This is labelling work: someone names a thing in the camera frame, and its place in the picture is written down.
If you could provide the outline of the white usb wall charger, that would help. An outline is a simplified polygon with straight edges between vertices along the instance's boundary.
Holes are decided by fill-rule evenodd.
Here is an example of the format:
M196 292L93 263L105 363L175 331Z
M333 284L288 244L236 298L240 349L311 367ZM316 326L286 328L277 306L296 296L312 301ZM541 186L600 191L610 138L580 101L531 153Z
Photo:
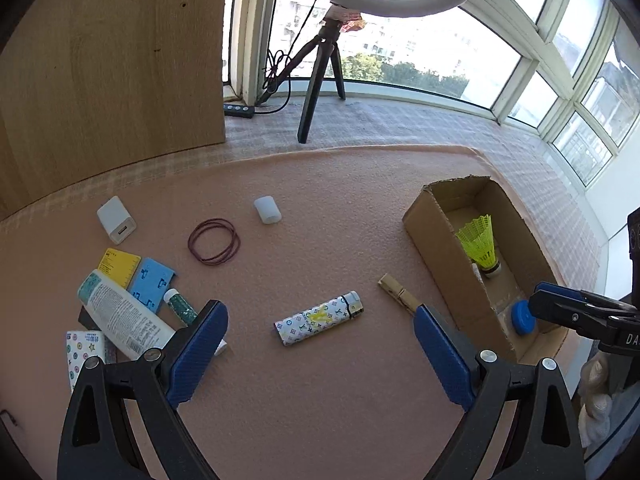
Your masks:
M137 223L118 196L113 196L97 211L99 222L115 245L122 244L136 229Z

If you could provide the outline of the yellow ruler card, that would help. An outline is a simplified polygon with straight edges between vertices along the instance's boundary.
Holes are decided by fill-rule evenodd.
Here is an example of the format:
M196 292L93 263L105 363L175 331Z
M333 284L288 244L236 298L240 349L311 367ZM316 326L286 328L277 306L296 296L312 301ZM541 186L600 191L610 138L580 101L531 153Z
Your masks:
M98 270L115 283L127 289L137 271L141 257L115 248L107 248Z

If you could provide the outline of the yellow plastic shuttlecock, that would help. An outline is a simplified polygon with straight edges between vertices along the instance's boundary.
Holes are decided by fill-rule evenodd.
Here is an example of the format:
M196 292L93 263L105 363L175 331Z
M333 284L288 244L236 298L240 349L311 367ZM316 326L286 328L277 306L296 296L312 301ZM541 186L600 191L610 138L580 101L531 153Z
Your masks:
M466 222L457 230L456 237L466 255L477 265L480 273L491 278L500 272L501 263L496 253L490 214L482 214Z

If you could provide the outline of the small white cylinder cap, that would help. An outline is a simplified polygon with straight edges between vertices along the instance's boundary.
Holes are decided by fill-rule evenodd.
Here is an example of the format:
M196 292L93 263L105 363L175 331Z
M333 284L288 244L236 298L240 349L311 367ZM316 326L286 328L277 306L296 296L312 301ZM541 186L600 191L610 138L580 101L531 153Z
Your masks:
M256 200L254 200L254 207L258 213L260 221L266 226L278 223L282 220L281 211L274 198L270 195L256 198Z

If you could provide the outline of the small green white tube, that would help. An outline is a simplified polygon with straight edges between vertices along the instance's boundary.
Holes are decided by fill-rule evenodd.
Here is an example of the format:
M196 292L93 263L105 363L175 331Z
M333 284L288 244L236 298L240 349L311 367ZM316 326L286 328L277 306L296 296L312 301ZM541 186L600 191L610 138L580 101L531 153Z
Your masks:
M198 317L198 312L194 310L194 307L189 304L189 301L175 288L170 288L164 293L164 301L169 309L174 312L186 326L192 325Z

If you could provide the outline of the blue bottle cap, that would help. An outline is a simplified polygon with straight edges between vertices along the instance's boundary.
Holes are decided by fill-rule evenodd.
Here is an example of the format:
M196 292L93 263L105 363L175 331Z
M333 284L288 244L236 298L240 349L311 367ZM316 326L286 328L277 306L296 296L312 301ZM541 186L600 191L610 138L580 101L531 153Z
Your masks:
M511 323L518 336L526 336L536 328L536 318L529 310L528 301L520 300L511 307Z

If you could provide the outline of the white cream tube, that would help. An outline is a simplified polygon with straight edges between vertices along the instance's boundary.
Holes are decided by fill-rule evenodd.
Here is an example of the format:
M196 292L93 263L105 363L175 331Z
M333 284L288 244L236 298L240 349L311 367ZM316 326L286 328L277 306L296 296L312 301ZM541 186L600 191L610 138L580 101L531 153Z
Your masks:
M99 329L131 361L152 348L165 350L177 333L98 269L84 279L77 297Z

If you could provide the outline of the black tripod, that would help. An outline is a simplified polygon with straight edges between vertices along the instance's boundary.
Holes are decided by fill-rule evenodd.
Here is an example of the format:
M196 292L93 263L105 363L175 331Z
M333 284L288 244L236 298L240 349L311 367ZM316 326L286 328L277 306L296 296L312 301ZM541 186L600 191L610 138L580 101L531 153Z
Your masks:
M288 93L286 94L285 102L275 110L267 110L265 115L274 114L283 110L288 105L288 101L292 96L292 73L302 64L307 55L310 55L311 52L316 52L316 59L314 60L314 67L312 68L309 78L303 110L297 129L297 142L299 144L306 144L308 141L310 127L314 119L314 111L316 110L320 90L328 67L332 68L338 98L342 101L346 100L341 53L337 44L345 22L337 21L335 18L325 18L322 21L318 34L307 41L295 54L292 54L300 33L311 18L312 12L314 12L316 2L317 0L314 0L314 2L311 3L311 7L303 20L303 24L300 25L297 35L287 51L277 50L276 52L272 52L271 50L267 50L262 92L259 93L255 102L256 107L261 107L262 104L267 103L269 99L276 94L281 84L286 84L288 86Z

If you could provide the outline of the patterned tissue pack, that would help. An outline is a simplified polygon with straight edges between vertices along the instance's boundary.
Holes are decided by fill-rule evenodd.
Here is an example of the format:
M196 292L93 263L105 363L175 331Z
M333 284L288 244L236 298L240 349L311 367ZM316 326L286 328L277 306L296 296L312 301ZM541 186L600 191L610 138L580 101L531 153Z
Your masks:
M100 330L70 330L65 335L67 377L74 390L85 362L97 356L104 363L112 357L110 342Z

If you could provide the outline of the blue card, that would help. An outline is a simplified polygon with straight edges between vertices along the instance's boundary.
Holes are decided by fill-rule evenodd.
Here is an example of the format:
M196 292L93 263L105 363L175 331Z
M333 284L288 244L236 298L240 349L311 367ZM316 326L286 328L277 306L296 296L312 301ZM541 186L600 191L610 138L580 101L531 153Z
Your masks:
M169 266L145 257L138 265L128 292L151 312L157 314L176 272Z

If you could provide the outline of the patterned white lighter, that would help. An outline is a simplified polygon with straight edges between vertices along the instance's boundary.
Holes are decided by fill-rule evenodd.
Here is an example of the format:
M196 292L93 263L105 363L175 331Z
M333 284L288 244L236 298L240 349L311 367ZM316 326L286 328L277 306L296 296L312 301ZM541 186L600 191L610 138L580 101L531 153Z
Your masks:
M364 310L360 296L352 290L318 306L297 312L273 323L280 341L292 346L334 326L352 321Z

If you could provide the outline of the wooden cabinet panel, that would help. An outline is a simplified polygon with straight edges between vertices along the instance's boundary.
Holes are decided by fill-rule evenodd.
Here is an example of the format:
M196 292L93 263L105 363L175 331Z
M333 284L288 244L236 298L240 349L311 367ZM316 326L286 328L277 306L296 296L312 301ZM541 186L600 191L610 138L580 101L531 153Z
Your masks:
M224 142L224 0L35 0L1 55L1 212Z

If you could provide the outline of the wooden clothespin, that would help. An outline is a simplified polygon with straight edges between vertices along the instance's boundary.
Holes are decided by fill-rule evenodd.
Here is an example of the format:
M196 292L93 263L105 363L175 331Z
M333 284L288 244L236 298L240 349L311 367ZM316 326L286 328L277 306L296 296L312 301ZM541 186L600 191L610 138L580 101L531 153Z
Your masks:
M411 315L415 315L416 310L418 310L418 307L422 304L421 301L417 300L411 292L405 289L405 287L389 273L385 273L382 278L378 280L378 286Z

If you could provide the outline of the brown cardboard box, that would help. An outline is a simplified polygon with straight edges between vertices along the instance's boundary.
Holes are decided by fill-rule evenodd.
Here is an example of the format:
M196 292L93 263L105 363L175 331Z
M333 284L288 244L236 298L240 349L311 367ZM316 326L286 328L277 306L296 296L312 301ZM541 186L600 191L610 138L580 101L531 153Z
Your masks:
M465 252L457 232L489 216L497 264L489 273ZM556 263L539 240L522 204L490 177L469 176L425 185L402 218L459 330L477 348L503 359L534 364L560 352L568 330L546 321L520 335L514 304L533 295L540 282L562 285Z

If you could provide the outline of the plaid grey cloth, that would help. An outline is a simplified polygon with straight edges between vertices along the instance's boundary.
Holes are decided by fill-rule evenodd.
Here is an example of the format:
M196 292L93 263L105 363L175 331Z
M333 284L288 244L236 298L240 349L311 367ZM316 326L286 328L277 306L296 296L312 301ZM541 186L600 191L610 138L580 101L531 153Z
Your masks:
M294 101L274 115L228 118L227 141L160 156L72 184L38 200L1 223L2 233L74 203L117 192L192 169L204 169L273 154L360 145L460 145L482 154L506 179L536 223L570 286L603 292L606 236L584 192L578 190L538 136L485 117L425 104L350 99L332 105L322 99L309 143L297 143Z

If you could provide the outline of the dark red rubber band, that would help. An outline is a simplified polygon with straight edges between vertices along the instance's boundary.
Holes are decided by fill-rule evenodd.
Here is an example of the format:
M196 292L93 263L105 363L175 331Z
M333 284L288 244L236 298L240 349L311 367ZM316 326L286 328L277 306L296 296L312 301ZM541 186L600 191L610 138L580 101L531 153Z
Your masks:
M231 221L210 218L192 230L186 247L204 266L221 266L236 256L241 247L241 237Z

